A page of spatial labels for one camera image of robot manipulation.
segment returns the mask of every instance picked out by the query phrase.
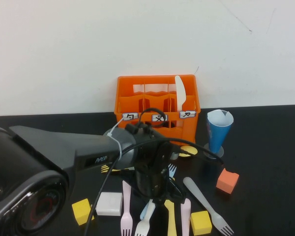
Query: white wall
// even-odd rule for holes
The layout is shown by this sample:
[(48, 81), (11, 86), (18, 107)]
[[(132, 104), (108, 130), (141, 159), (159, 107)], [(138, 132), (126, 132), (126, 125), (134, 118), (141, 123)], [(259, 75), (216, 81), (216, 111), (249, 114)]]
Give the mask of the white wall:
[(0, 0), (0, 115), (113, 111), (120, 75), (193, 73), (202, 108), (295, 104), (295, 0)]

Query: paper cup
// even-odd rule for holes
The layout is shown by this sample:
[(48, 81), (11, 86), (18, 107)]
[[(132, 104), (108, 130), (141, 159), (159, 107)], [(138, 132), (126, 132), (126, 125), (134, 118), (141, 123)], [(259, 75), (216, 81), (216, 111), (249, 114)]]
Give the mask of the paper cup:
[(230, 112), (214, 110), (207, 114), (208, 147), (211, 152), (223, 155), (221, 146), (233, 123), (234, 117)]

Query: white block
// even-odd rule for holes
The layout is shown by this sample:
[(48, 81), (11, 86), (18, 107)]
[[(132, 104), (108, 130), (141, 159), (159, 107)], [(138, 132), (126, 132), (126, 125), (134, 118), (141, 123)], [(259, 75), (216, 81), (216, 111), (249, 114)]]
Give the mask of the white block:
[(122, 193), (102, 192), (97, 206), (97, 215), (121, 216)]

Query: pink plastic fork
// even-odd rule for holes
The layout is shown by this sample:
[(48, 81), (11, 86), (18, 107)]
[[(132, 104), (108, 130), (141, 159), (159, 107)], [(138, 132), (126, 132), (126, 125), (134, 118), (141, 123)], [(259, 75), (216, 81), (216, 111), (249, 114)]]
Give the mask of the pink plastic fork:
[(190, 212), (191, 212), (191, 202), (188, 198), (186, 198), (185, 203), (181, 204), (182, 236), (189, 236)]
[(131, 186), (122, 181), (123, 188), (123, 215), (120, 221), (121, 236), (131, 236), (133, 220), (130, 214)]

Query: orange cube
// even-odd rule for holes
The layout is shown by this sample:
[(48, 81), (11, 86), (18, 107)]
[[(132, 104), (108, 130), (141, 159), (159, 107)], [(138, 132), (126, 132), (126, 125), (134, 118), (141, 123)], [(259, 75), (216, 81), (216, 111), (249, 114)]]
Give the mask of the orange cube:
[(231, 194), (237, 183), (238, 178), (239, 174), (228, 172), (224, 168), (217, 180), (216, 187), (223, 190), (224, 192)]

